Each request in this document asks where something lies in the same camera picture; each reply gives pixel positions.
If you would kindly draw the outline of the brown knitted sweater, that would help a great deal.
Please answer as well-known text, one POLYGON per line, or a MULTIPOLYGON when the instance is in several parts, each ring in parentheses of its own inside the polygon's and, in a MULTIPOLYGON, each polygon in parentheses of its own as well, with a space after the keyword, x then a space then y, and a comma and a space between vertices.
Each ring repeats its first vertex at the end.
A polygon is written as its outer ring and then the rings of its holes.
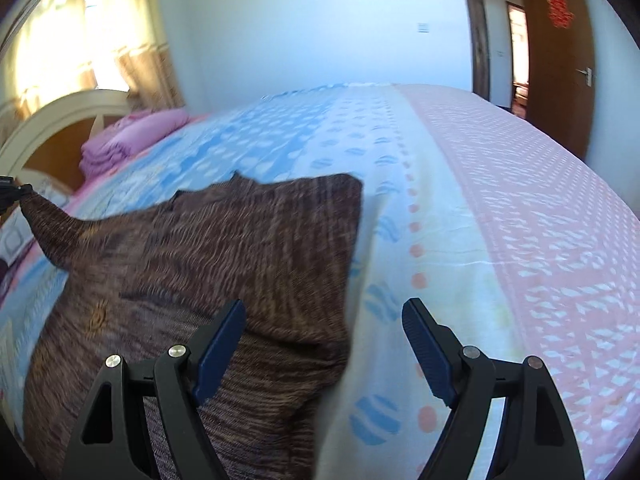
POLYGON ((204 426, 232 478, 310 478, 320 394, 349 355, 344 304, 361 195, 348 174, 273 184, 234 176, 101 220, 24 195, 40 248, 67 275, 24 390, 25 445, 43 474, 62 474, 107 356, 158 356, 239 300, 244 334, 202 408, 204 426))

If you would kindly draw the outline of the cream wooden headboard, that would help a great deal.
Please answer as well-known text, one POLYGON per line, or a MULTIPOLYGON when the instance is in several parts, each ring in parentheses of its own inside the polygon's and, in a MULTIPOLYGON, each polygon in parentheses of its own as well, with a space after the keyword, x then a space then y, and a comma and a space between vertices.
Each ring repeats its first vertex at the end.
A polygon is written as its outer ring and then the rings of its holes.
POLYGON ((79 169, 81 145, 104 122, 131 112, 128 94, 84 90, 63 96, 22 122, 1 148, 1 173, 22 182, 44 177, 75 192, 85 182, 79 169))

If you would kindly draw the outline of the folded purple blanket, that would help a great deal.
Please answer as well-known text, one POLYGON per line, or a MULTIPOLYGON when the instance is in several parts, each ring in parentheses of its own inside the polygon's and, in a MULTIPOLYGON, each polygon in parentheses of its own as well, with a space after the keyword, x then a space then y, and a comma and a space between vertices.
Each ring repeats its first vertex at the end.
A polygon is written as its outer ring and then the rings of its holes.
POLYGON ((182 128, 189 118, 183 108, 140 110, 120 118, 82 144, 79 169, 87 179, 104 174, 182 128))

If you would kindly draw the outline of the beige patterned curtain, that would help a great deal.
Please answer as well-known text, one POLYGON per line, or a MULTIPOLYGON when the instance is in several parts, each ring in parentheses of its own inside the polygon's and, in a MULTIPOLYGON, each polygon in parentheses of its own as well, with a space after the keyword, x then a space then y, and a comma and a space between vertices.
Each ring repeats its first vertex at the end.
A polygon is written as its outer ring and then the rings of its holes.
POLYGON ((151 110, 183 106, 160 0, 40 0, 2 52, 1 101, 26 114, 96 89, 151 110))

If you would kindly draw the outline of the blue pink patterned bed sheet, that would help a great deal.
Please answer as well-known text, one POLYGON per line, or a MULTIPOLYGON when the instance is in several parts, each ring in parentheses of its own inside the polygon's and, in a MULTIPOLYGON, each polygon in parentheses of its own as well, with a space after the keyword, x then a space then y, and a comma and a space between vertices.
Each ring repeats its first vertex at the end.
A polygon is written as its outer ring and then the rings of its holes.
MULTIPOLYGON (((539 356, 582 478, 612 474, 639 431, 638 218, 580 159, 475 94, 337 84, 270 96, 176 130, 64 212, 101 220, 234 176, 334 174, 362 185, 349 355, 320 394, 308 479, 414 479, 433 452, 448 411, 402 329, 411 298, 491 358, 539 356)), ((67 281, 34 240, 1 304, 1 418, 29 457, 26 379, 67 281)))

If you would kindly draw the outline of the brown wooden door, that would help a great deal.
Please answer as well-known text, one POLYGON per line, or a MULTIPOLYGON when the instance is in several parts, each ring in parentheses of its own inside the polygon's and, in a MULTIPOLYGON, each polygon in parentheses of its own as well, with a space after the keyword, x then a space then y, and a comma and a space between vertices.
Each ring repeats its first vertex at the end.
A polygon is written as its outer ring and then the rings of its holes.
POLYGON ((523 0, 529 48, 526 118, 579 159, 587 154, 594 107, 593 84, 576 70, 594 71, 593 33, 586 0, 567 0, 569 29, 555 28, 547 0, 523 0))

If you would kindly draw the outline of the red double happiness decoration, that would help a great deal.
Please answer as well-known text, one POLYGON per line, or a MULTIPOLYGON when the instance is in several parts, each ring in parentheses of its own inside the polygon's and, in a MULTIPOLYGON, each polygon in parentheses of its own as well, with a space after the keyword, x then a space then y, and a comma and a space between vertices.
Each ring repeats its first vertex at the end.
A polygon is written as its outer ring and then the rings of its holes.
POLYGON ((548 18, 555 28, 569 29, 575 14, 568 8, 567 0, 547 0, 548 18))

